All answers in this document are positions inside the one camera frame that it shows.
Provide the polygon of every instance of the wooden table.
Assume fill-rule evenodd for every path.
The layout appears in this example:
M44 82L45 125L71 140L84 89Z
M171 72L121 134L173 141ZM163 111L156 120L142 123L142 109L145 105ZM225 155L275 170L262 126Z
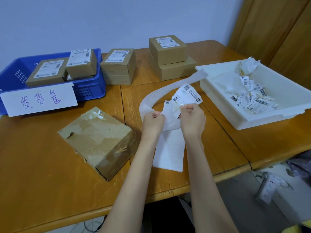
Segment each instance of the wooden table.
M199 65L243 59L216 41L189 43L189 55ZM57 132L97 106L130 126L139 141L138 107L151 91L177 79L159 82L147 60L147 48L136 50L137 70L130 86L107 86L106 96L73 108L0 119L0 222L2 230L45 232L106 215L130 167L128 161L110 182L100 177ZM311 111L291 120L235 130L194 83L207 117L202 140L216 181L311 148ZM162 110L163 102L154 106ZM152 168L146 202L189 192L187 154L182 173Z

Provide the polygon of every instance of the blue plastic basket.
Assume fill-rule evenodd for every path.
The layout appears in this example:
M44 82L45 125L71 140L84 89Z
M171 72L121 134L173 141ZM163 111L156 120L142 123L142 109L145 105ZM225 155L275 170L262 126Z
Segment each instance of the blue plastic basket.
M106 83L100 70L101 49L93 49L97 57L97 74L94 78L74 80L73 91L77 101L86 101L101 98L106 94ZM41 60L69 57L70 52L55 53L48 55L34 55L15 59L2 72L0 72L0 94L8 91L27 89L25 82ZM0 98L0 114L7 111Z

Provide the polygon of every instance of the stacked boxes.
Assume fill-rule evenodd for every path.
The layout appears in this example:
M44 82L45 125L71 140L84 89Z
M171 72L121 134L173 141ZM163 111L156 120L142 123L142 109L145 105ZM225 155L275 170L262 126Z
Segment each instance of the stacked boxes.
M100 63L106 85L130 85L136 69L134 49L111 49Z
M175 35L149 38L148 59L161 81L196 72L196 61L187 55L187 45Z

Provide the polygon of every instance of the floor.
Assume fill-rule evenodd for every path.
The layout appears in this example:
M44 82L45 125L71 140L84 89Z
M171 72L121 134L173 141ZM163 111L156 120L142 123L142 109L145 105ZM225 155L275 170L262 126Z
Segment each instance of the floor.
M293 189L277 187L270 204L261 204L255 194L262 182L261 172L250 171L234 178L217 183L221 197L240 233L277 233L283 229L311 218L310 180L293 177L286 171L286 164L266 168L261 172L273 172L286 180ZM181 204L193 223L190 193L181 196ZM86 221L90 230L96 230L103 217ZM83 223L56 229L50 233L82 233L88 232ZM148 213L144 214L141 233L151 233Z

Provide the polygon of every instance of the hand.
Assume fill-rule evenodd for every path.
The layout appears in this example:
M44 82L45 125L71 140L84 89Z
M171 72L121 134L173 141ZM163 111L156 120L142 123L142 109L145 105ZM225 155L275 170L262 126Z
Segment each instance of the hand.
M142 139L157 141L163 130L165 116L161 112L153 111L145 114L142 121Z
M200 139L205 129L206 117L204 111L197 104L181 106L180 111L180 128L184 138Z

